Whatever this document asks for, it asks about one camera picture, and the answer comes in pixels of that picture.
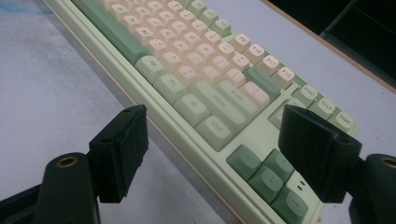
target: keyboard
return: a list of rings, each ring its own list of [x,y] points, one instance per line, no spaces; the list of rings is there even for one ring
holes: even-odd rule
[[[354,136],[346,111],[202,0],[45,2],[241,222],[317,223],[278,150],[283,107]]]

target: table surface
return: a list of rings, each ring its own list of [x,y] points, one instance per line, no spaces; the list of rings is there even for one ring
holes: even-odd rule
[[[396,156],[396,96],[259,0],[206,0],[344,108],[360,125],[361,157]],[[39,184],[46,164],[88,143],[132,105],[41,0],[0,0],[0,201]],[[103,223],[238,223],[149,127],[150,144],[128,197],[100,204]],[[320,223],[349,222],[346,196]]]

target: spacebar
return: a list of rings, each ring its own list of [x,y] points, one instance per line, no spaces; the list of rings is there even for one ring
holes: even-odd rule
[[[129,34],[99,2],[95,0],[72,0],[78,9],[111,42],[111,44],[134,65],[149,53],[140,42]]]

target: green keyboard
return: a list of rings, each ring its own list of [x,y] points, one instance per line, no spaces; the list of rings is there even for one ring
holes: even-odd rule
[[[323,203],[278,150],[283,107],[355,135],[348,113],[209,0],[45,1],[241,222],[317,223]]]

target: blue stain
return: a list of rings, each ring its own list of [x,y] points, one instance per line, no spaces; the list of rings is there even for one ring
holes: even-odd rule
[[[36,8],[19,6],[15,3],[4,3],[4,4],[0,3],[0,11],[6,11],[11,13],[25,13],[25,14],[33,14],[33,15],[52,14],[52,12],[49,9],[44,9],[43,11],[41,11]]]

